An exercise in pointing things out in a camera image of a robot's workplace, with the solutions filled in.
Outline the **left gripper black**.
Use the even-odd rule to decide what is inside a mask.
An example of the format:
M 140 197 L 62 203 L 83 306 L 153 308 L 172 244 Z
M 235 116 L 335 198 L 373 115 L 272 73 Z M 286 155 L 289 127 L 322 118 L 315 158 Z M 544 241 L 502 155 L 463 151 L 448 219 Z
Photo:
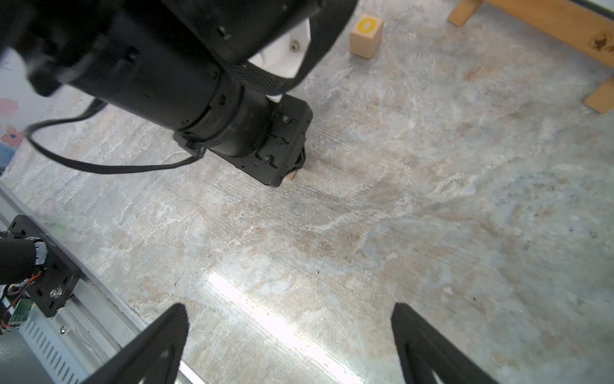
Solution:
M 203 141 L 193 128 L 175 133 L 174 141 L 192 155 L 206 149 L 261 184 L 279 187 L 305 163 L 312 119 L 313 111 L 301 99 L 285 95 L 276 103 L 263 94 L 244 93 L 229 125 L 217 136 Z

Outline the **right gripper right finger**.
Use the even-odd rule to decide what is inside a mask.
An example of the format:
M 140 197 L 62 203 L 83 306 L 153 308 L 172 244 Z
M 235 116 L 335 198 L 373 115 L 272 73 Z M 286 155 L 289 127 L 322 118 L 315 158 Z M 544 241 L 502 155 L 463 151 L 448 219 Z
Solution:
M 395 304 L 391 326 L 407 383 L 496 382 L 409 305 Z

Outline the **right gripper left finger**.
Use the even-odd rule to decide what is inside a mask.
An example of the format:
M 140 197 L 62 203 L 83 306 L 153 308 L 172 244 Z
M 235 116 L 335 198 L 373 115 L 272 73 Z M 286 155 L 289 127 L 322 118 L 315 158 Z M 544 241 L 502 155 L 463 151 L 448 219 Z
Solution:
M 172 305 L 85 382 L 174 383 L 189 326 L 185 306 Z

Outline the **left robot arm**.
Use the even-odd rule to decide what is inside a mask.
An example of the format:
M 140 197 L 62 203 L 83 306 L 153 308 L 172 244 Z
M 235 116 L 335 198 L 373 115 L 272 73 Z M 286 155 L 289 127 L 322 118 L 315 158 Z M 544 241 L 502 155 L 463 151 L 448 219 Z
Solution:
M 188 163 L 212 152 L 268 187 L 305 164 L 309 104 L 290 95 L 354 1 L 4 1 L 1 48 L 34 91 L 89 94 L 169 129 Z

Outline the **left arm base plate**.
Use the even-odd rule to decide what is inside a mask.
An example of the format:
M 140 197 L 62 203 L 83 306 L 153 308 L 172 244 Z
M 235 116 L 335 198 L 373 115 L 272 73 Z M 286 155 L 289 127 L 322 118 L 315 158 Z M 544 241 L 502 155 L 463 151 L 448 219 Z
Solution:
M 16 216 L 1 239 L 1 284 L 25 283 L 28 294 L 47 318 L 72 296 L 82 276 L 72 258 L 31 217 Z

